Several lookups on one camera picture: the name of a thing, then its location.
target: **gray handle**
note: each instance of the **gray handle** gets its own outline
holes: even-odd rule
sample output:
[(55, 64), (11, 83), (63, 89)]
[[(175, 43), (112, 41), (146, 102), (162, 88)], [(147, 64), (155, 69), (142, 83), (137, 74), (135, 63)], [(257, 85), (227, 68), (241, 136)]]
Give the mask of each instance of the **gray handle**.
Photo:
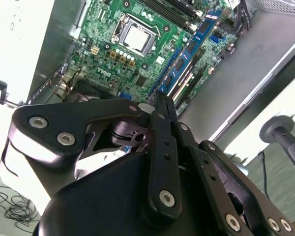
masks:
[(275, 129), (273, 137), (295, 165), (295, 137), (283, 127)]

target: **green circuit board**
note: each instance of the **green circuit board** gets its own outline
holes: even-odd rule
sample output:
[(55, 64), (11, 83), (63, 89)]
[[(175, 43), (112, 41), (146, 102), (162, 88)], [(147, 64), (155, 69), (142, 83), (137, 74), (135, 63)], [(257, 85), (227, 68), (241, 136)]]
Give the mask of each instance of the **green circuit board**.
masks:
[[(166, 1), (162, 1), (162, 4), (171, 8)], [(203, 11), (204, 15), (211, 8), (223, 7), (223, 4), (218, 5), (218, 0), (194, 2), (194, 7)], [(190, 19), (182, 14), (181, 17), (196, 26), (202, 20)], [(132, 38), (130, 33), (124, 37), (122, 35), (128, 22), (133, 22), (131, 28), (127, 29), (128, 32), (133, 31)], [(147, 34), (142, 34), (133, 25), (138, 25), (138, 29), (144, 29)], [(222, 30), (220, 32), (223, 38), (218, 44), (208, 38), (202, 45), (205, 53), (192, 73), (195, 75), (204, 66), (206, 68), (202, 78), (190, 91), (189, 99), (199, 91), (212, 68), (221, 61), (220, 53), (236, 40), (236, 36)], [(68, 74), (79, 71), (79, 78), (101, 90), (115, 96), (129, 94), (133, 101), (145, 103), (151, 88), (184, 48), (191, 33), (192, 31), (178, 27), (139, 0), (93, 0), (71, 56)], [(174, 101), (177, 102), (179, 98), (180, 96), (176, 97)], [(178, 115), (187, 104), (182, 102), (177, 107)]]
[[(175, 51), (184, 46), (186, 42), (183, 40), (186, 41), (190, 34), (136, 0), (130, 0), (129, 4), (125, 8), (119, 0), (113, 0), (110, 5), (99, 0), (92, 3), (76, 44), (70, 69), (81, 69), (84, 79), (113, 95), (126, 92), (132, 95), (134, 101), (146, 102), (153, 83)], [(156, 36), (155, 48), (144, 57), (122, 45), (111, 43), (114, 30), (125, 13), (152, 26), (155, 33), (160, 32), (160, 37)], [(149, 15), (153, 16), (153, 20), (148, 18)], [(92, 40), (90, 48), (87, 47), (89, 40)], [(91, 49), (95, 47), (98, 48), (96, 55), (91, 53)]]

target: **sata port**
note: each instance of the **sata port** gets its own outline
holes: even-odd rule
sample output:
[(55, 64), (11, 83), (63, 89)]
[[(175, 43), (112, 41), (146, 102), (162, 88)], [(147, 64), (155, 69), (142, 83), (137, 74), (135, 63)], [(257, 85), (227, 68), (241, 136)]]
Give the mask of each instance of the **sata port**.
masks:
[(213, 35), (210, 36), (210, 40), (212, 42), (214, 42), (214, 43), (219, 43), (220, 42), (220, 40), (217, 37), (213, 36)]

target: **blue expansion slot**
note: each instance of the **blue expansion slot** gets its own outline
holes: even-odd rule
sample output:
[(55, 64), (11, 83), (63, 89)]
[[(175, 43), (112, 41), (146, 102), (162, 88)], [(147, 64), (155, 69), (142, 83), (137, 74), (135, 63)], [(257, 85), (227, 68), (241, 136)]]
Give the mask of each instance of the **blue expansion slot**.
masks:
[(169, 72), (166, 74), (162, 84), (158, 88), (160, 91), (168, 95), (178, 81), (191, 72), (192, 68), (190, 68), (190, 65), (193, 58), (197, 55), (200, 46), (213, 29), (215, 22), (221, 14), (222, 10), (209, 11), (207, 13), (193, 36), (189, 39), (185, 48), (174, 62), (173, 66), (170, 68)]
[(176, 57), (178, 56), (179, 52), (181, 50), (181, 47), (178, 47), (176, 49), (176, 51), (174, 52), (174, 54), (172, 55), (172, 57), (169, 59), (168, 63), (166, 64), (166, 66), (164, 67), (162, 73), (159, 75), (158, 79), (156, 80), (156, 82), (154, 83), (154, 85), (152, 86), (151, 90), (149, 91), (148, 95), (151, 96), (151, 94), (154, 92), (154, 90), (157, 88), (157, 86), (159, 85), (159, 83), (161, 82), (161, 80), (164, 78), (168, 68), (171, 66), (171, 64), (173, 63), (173, 61), (176, 59)]

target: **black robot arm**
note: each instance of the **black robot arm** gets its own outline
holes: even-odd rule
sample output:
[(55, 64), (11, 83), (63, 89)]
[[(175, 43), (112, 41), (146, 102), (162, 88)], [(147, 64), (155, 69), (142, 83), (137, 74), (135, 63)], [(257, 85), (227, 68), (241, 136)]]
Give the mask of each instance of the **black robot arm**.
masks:
[(35, 235), (295, 235), (291, 222), (214, 143), (194, 140), (173, 101), (159, 92), (142, 106), (110, 99), (21, 107), (12, 117), (9, 145), (54, 180), (78, 160), (130, 147), (58, 191)]

